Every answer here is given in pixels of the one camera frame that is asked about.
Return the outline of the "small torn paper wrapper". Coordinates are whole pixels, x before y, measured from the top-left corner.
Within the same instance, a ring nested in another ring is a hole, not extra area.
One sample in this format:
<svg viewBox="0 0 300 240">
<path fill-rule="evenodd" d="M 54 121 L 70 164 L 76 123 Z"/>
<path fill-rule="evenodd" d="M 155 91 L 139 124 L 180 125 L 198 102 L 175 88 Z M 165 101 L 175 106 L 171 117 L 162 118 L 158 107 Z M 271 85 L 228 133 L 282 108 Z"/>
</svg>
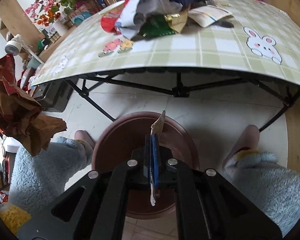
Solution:
<svg viewBox="0 0 300 240">
<path fill-rule="evenodd" d="M 159 116 L 159 118 L 151 125 L 151 134 L 157 134 L 158 138 L 162 134 L 163 126 L 164 126 L 164 123 L 165 123 L 165 114 L 166 114 L 166 112 L 163 111 L 161 113 L 161 115 Z M 150 203 L 151 203 L 151 206 L 155 206 L 157 188 L 154 188 L 154 186 L 152 184 L 152 175 L 150 177 L 150 186 L 151 186 Z"/>
</svg>

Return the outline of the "white grey paper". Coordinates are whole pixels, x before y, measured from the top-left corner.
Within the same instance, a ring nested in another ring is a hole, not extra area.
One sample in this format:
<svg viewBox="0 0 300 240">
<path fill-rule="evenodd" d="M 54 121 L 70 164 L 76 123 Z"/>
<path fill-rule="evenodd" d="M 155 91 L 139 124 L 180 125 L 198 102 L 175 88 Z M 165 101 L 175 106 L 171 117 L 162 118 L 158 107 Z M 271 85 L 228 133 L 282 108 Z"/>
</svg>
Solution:
<svg viewBox="0 0 300 240">
<path fill-rule="evenodd" d="M 180 3 L 169 0 L 129 0 L 115 25 L 125 38 L 132 40 L 141 36 L 139 31 L 142 25 L 154 15 L 164 15 L 176 34 L 185 27 L 188 11 Z"/>
</svg>

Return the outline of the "brown paper bag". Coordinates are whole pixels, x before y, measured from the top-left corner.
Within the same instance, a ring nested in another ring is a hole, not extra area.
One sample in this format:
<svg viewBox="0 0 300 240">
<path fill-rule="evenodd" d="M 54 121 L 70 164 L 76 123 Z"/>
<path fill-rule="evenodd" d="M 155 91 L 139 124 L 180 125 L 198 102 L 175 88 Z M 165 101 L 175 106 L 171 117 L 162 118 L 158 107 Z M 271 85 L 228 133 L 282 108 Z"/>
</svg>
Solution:
<svg viewBox="0 0 300 240">
<path fill-rule="evenodd" d="M 56 133 L 66 130 L 66 123 L 42 114 L 42 106 L 17 86 L 14 68 L 12 54 L 0 59 L 0 129 L 35 156 L 48 148 Z"/>
</svg>

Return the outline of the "brown plastic trash bin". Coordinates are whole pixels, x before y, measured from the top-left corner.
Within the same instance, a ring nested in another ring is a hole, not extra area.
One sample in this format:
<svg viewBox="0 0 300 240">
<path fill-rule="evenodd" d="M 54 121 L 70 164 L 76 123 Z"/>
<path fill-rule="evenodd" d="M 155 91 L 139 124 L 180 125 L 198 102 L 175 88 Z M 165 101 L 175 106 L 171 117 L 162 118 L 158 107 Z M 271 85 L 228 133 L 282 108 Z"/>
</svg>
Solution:
<svg viewBox="0 0 300 240">
<path fill-rule="evenodd" d="M 128 161 L 134 150 L 145 145 L 145 137 L 159 116 L 160 114 L 155 112 L 136 112 L 122 116 L 110 124 L 95 145 L 92 168 L 99 173 L 105 173 Z M 175 159 L 187 163 L 195 170 L 199 169 L 199 154 L 193 139 L 183 126 L 168 116 L 165 118 L 159 144 L 169 148 Z M 173 190 L 161 190 L 155 206 L 151 206 L 149 202 L 149 190 L 129 193 L 127 217 L 156 219 L 174 211 Z"/>
</svg>

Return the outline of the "green foil wrapper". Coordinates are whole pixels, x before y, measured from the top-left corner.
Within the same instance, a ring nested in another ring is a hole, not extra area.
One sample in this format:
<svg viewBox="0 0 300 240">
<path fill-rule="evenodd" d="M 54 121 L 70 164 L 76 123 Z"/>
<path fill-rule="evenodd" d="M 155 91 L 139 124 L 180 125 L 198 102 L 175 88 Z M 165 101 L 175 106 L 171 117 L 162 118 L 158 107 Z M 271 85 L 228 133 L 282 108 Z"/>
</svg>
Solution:
<svg viewBox="0 0 300 240">
<path fill-rule="evenodd" d="M 142 25 L 139 34 L 144 38 L 154 38 L 174 35 L 175 31 L 169 26 L 164 15 L 154 15 Z"/>
</svg>

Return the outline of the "red crushed can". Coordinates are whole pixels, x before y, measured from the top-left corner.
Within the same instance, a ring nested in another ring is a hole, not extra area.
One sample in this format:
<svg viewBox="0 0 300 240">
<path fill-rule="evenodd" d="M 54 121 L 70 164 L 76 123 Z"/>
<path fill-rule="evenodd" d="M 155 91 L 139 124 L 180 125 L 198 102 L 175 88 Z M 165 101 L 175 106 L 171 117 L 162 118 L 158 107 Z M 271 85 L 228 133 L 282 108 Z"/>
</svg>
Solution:
<svg viewBox="0 0 300 240">
<path fill-rule="evenodd" d="M 101 27 L 106 33 L 121 34 L 119 28 L 115 25 L 119 19 L 121 11 L 110 11 L 101 17 Z"/>
</svg>

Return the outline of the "white snack pouch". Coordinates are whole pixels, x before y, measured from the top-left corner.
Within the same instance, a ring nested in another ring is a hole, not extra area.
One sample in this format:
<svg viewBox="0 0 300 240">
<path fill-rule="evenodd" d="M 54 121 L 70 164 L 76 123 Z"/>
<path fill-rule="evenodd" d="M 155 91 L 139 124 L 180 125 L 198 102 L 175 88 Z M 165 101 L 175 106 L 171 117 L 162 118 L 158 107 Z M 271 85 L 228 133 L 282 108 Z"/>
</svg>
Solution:
<svg viewBox="0 0 300 240">
<path fill-rule="evenodd" d="M 202 28 L 207 28 L 210 25 L 222 20 L 223 18 L 232 15 L 232 12 L 226 9 L 215 7 L 213 5 L 197 7 L 189 10 L 188 12 L 189 18 L 198 23 Z"/>
</svg>

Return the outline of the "green plaid bunny tablecloth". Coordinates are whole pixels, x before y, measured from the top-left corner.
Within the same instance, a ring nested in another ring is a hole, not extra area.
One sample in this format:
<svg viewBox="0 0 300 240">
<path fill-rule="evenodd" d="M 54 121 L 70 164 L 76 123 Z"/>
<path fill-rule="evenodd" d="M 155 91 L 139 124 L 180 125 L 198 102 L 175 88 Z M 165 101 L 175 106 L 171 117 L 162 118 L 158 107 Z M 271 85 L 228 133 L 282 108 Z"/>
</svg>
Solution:
<svg viewBox="0 0 300 240">
<path fill-rule="evenodd" d="M 196 24 L 180 34 L 128 42 L 106 33 L 101 16 L 83 21 L 55 49 L 34 84 L 116 70 L 193 67 L 251 72 L 300 85 L 300 28 L 282 10 L 257 0 L 214 0 L 233 28 Z"/>
</svg>

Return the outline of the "white desk fan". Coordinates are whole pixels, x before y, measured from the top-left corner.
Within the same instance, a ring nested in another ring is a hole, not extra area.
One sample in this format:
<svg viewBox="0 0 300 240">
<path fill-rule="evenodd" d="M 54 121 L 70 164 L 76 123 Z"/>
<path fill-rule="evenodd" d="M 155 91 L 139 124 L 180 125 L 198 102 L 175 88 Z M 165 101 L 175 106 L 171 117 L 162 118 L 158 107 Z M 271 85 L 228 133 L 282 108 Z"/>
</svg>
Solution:
<svg viewBox="0 0 300 240">
<path fill-rule="evenodd" d="M 17 34 L 6 43 L 5 52 L 6 54 L 17 56 L 21 52 L 22 48 L 21 35 Z"/>
</svg>

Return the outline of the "black folding table frame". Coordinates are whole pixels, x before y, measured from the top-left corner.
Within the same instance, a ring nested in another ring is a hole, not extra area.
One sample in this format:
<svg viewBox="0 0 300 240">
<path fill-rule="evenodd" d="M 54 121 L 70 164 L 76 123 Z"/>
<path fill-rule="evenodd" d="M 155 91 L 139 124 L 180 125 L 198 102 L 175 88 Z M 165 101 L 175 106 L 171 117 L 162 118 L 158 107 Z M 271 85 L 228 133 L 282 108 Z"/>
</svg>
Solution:
<svg viewBox="0 0 300 240">
<path fill-rule="evenodd" d="M 260 131 L 271 126 L 300 98 L 300 85 L 291 81 L 264 74 L 213 68 L 204 70 L 194 67 L 129 68 L 74 75 L 64 78 L 64 82 L 112 122 L 116 119 L 90 97 L 93 90 L 104 85 L 142 90 L 172 98 L 189 98 L 195 92 L 251 84 L 281 102 L 282 105 L 281 109 L 261 126 Z"/>
</svg>

